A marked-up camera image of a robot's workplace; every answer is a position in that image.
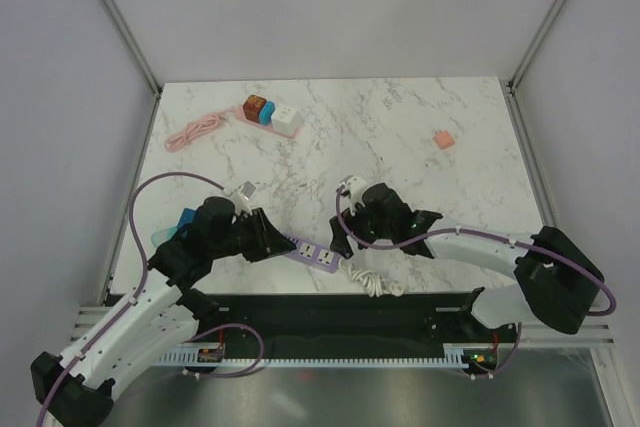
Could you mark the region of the blue cube plug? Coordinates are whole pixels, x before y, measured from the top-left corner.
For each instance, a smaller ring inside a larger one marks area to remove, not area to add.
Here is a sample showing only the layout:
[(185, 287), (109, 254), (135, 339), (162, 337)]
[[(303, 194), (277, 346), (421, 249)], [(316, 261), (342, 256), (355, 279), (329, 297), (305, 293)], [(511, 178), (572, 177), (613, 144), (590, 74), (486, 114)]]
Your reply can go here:
[(195, 215), (196, 211), (194, 209), (184, 208), (180, 215), (178, 223), (176, 224), (175, 232), (184, 232), (184, 227), (190, 225), (193, 222)]

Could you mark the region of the teal power strip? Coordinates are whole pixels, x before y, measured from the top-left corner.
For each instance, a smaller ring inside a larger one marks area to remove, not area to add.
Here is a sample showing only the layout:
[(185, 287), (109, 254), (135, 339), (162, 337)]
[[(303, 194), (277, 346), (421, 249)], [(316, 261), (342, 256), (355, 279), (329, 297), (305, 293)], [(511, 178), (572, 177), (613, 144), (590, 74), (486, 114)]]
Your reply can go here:
[(158, 248), (161, 244), (170, 240), (176, 234), (177, 231), (178, 231), (178, 228), (174, 226), (174, 227), (165, 228), (153, 233), (151, 235), (151, 243), (153, 247)]

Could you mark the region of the pink plug adapter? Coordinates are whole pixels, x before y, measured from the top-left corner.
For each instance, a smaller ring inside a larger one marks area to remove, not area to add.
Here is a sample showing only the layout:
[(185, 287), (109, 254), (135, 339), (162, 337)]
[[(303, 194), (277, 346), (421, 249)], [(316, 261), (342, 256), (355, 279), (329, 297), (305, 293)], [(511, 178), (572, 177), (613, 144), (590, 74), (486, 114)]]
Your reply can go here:
[(433, 137), (434, 143), (440, 150), (446, 150), (455, 145), (455, 139), (448, 131), (439, 131)]

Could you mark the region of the purple power strip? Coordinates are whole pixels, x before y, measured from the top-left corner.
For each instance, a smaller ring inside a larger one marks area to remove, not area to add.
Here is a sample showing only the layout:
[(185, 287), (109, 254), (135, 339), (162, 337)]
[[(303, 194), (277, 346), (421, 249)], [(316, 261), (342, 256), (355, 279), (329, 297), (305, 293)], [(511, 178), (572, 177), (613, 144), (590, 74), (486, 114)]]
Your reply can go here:
[(286, 254), (287, 258), (329, 274), (339, 269), (340, 256), (328, 247), (292, 234), (285, 234), (285, 237), (296, 246), (294, 251)]

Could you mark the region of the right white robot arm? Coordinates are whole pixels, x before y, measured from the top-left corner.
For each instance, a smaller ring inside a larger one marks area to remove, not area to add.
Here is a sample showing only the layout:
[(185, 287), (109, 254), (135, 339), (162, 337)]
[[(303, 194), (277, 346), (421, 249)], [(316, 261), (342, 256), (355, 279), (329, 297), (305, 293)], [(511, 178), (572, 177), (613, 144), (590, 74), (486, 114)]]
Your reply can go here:
[(330, 220), (331, 249), (349, 259), (353, 250), (400, 250), (409, 256), (458, 261), (512, 279), (506, 287), (478, 287), (467, 296), (458, 328), (483, 339), (508, 324), (539, 321), (567, 335), (596, 316), (594, 301), (613, 295), (601, 271), (559, 229), (500, 234), (460, 224), (438, 212), (414, 210), (384, 183), (357, 177), (341, 182), (335, 201), (346, 201)]

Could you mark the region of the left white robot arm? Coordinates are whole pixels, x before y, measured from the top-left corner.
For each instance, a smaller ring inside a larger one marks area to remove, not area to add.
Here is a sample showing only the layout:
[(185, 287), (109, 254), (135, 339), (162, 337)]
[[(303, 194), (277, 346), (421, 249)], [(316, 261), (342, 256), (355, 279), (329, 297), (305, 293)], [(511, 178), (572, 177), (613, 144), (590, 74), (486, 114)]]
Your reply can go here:
[(216, 335), (218, 306), (195, 287), (215, 261), (240, 255), (259, 262), (295, 248), (262, 209), (241, 212), (227, 198), (206, 199), (144, 262), (140, 285), (63, 352), (43, 352), (32, 362), (41, 413), (63, 426), (100, 425), (128, 385), (165, 352)]

